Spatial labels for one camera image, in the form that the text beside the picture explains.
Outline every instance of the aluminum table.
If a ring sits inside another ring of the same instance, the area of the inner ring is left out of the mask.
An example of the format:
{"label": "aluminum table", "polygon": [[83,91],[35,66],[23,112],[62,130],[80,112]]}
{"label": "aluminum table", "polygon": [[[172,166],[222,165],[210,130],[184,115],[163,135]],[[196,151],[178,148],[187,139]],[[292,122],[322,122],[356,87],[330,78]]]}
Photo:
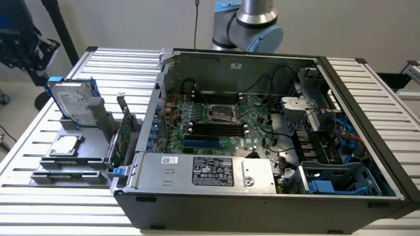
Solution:
{"label": "aluminum table", "polygon": [[[68,77],[98,81],[106,108],[116,118],[123,117],[115,96],[126,93],[126,100],[138,118],[144,117],[148,96],[159,73],[160,51],[99,48],[86,52]],[[418,129],[410,123],[404,104],[380,82],[372,69],[354,59],[330,59],[339,76],[372,123],[383,134],[391,150],[420,188],[420,157],[416,142],[420,136],[404,136]],[[224,233],[142,231],[130,220],[110,189],[28,187],[32,171],[62,128],[62,114],[50,100],[0,163],[0,234],[4,235],[223,235]],[[388,131],[387,126],[402,130]],[[383,219],[354,233],[358,236],[420,235],[420,211],[399,220]]]}

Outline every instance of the white wall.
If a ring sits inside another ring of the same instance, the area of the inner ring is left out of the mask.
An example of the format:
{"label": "white wall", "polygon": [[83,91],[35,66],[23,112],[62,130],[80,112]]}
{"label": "white wall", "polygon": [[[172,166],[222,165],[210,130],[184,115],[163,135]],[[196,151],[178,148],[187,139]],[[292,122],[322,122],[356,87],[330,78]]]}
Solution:
{"label": "white wall", "polygon": [[[215,0],[202,0],[198,48],[212,35]],[[40,0],[27,0],[46,37],[59,39]],[[376,71],[398,71],[420,59],[419,0],[275,0],[286,37],[278,53],[366,58]],[[71,36],[82,55],[87,46],[191,48],[194,0],[60,0]],[[48,74],[71,69],[64,49]],[[0,67],[2,80],[27,80],[26,73]]]}

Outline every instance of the wire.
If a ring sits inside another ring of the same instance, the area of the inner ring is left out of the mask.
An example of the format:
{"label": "wire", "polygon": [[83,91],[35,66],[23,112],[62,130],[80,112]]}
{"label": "wire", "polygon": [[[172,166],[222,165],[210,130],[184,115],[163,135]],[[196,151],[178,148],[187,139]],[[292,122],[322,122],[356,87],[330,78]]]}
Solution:
{"label": "wire", "polygon": [[282,69],[282,68],[290,69],[290,71],[292,72],[294,82],[296,82],[296,73],[295,73],[295,70],[294,70],[288,65],[280,65],[280,66],[278,66],[276,69],[274,70],[274,73],[271,74],[271,78],[275,78],[276,72],[278,72],[278,70]]}
{"label": "wire", "polygon": [[367,145],[366,145],[366,142],[363,141],[363,139],[359,138],[358,136],[352,135],[352,134],[350,135],[350,138],[351,138],[351,139],[355,139],[355,140],[358,140],[358,141],[360,142],[362,147],[363,147],[363,151],[362,151],[362,152],[366,153],[366,146],[367,146]]}
{"label": "wire", "polygon": [[11,137],[11,139],[15,141],[15,143],[18,142],[16,139],[14,138],[14,136],[11,136],[11,134],[8,133],[8,131],[6,130],[6,128],[0,125],[0,128],[4,130],[6,134]]}
{"label": "wire", "polygon": [[182,89],[179,91],[180,94],[184,94],[184,85],[186,85],[187,81],[194,81],[196,83],[196,80],[194,78],[184,79],[183,83],[182,83]]}
{"label": "wire", "polygon": [[[263,112],[264,108],[266,108],[268,105],[275,106],[275,105],[279,104],[279,103],[282,103],[282,101],[274,102],[274,103],[270,103],[270,104],[264,105],[264,106],[262,107],[262,109],[260,109],[260,111],[259,111],[256,117],[259,117],[259,116],[262,115],[262,112]],[[270,132],[270,131],[267,131],[266,129],[263,129],[263,127],[262,127],[262,125],[260,125],[259,122],[258,122],[258,127],[259,127],[260,130],[262,130],[264,133],[267,133],[267,134],[282,135],[282,136],[286,136],[286,137],[288,137],[290,139],[292,139],[291,135],[287,135],[287,134],[283,134],[283,133]]]}
{"label": "wire", "polygon": [[282,153],[282,152],[286,152],[286,151],[290,151],[290,150],[294,150],[295,148],[292,147],[292,148],[288,148],[288,149],[286,149],[286,150],[283,150],[283,151],[275,151],[274,149],[271,149],[271,147],[268,147],[268,150],[271,150],[272,152],[275,152],[275,153]]}
{"label": "wire", "polygon": [[271,144],[274,143],[274,141],[275,141],[275,139],[272,139],[271,141],[270,141],[270,143],[268,143],[268,146],[267,146],[267,149],[268,150],[271,150],[274,153],[282,153],[282,152],[286,152],[286,151],[290,151],[290,150],[294,150],[295,148],[292,147],[292,148],[290,148],[290,149],[286,149],[286,150],[283,150],[283,151],[275,151],[274,149],[271,149]]}
{"label": "wire", "polygon": [[256,86],[256,84],[262,81],[262,79],[263,79],[266,76],[267,76],[267,78],[271,80],[270,75],[263,74],[263,75],[260,76],[260,78],[258,79],[258,81],[254,83],[254,85],[251,85],[251,87],[247,88],[243,92],[248,92],[248,91]]}
{"label": "wire", "polygon": [[315,111],[318,111],[318,110],[330,110],[330,111],[334,112],[334,117],[335,117],[334,131],[335,131],[335,130],[336,130],[336,112],[335,112],[334,109],[331,109],[331,108],[324,108],[324,107],[315,108],[315,109],[303,117],[302,123],[300,123],[300,127],[303,127],[303,124],[304,124],[306,120],[308,119],[310,115],[311,115]]}
{"label": "wire", "polygon": [[196,25],[195,25],[195,49],[198,41],[199,4],[196,3]]}

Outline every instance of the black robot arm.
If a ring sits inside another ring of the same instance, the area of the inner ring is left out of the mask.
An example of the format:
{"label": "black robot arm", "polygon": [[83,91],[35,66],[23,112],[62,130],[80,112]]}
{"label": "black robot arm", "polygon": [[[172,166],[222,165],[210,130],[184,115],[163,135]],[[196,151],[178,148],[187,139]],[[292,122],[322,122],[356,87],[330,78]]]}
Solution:
{"label": "black robot arm", "polygon": [[0,1],[0,62],[27,71],[36,86],[44,86],[46,69],[60,43],[43,38],[24,0]]}

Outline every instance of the power supply label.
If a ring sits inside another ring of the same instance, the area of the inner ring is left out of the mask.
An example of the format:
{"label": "power supply label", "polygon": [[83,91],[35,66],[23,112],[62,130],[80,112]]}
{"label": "power supply label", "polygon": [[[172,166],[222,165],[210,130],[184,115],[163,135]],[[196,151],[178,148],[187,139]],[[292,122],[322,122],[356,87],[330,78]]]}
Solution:
{"label": "power supply label", "polygon": [[195,157],[192,183],[206,186],[235,186],[232,158]]}

